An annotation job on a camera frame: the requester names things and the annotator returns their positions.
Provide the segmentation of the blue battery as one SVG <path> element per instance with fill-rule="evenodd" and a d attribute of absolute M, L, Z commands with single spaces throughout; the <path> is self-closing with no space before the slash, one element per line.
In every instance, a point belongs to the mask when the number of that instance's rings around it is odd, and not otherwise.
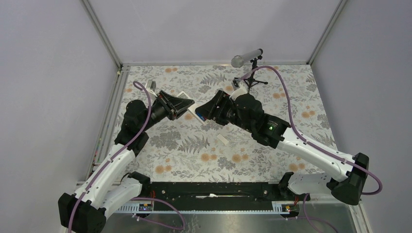
<path fill-rule="evenodd" d="M 196 113 L 196 115 L 197 115 L 200 119 L 205 120 L 205 118 L 204 118 L 200 113 Z"/>

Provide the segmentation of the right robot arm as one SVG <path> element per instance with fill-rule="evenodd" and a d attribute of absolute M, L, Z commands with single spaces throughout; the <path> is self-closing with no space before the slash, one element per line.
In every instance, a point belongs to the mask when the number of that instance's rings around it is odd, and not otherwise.
<path fill-rule="evenodd" d="M 324 171 L 319 175 L 285 174 L 286 182 L 278 188 L 283 199 L 306 193 L 331 194 L 345 204 L 358 205 L 368 176 L 367 155 L 342 153 L 317 141 L 305 140 L 290 123 L 265 113 L 261 102 L 248 93 L 229 95 L 219 90 L 195 113 L 201 120 L 236 125 L 251 133 L 259 144 L 294 154 Z"/>

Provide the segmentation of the white remote control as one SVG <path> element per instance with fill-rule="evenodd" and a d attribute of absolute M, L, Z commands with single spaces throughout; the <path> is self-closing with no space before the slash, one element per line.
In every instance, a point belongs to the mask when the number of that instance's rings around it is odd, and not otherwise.
<path fill-rule="evenodd" d="M 184 91 L 181 91 L 177 97 L 179 98 L 183 98 L 183 99 L 192 99 L 192 97 L 190 97 L 187 93 L 185 93 Z M 197 119 L 201 124 L 203 125 L 207 125 L 208 124 L 208 120 L 205 119 L 204 117 L 198 115 L 195 110 L 198 107 L 198 104 L 194 103 L 193 105 L 191 105 L 188 108 L 188 112 L 190 112 L 192 114 L 192 116 Z"/>

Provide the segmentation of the white battery cover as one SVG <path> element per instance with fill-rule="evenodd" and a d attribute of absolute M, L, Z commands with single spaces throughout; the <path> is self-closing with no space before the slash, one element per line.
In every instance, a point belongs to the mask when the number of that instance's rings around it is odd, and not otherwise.
<path fill-rule="evenodd" d="M 224 144 L 227 145 L 229 143 L 229 141 L 221 134 L 217 135 L 217 138 Z"/>

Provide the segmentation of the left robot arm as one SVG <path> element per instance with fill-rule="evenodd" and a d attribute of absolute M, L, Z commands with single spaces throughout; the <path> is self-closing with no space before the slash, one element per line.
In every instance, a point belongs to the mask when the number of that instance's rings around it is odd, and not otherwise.
<path fill-rule="evenodd" d="M 150 179 L 133 172 L 124 183 L 112 189 L 112 184 L 125 167 L 142 151 L 149 136 L 146 131 L 162 119 L 176 120 L 195 101 L 160 91 L 155 100 L 141 100 L 126 105 L 121 130 L 111 151 L 96 171 L 73 194 L 64 193 L 58 200 L 61 225 L 76 233 L 100 233 L 106 221 L 134 197 L 149 197 Z"/>

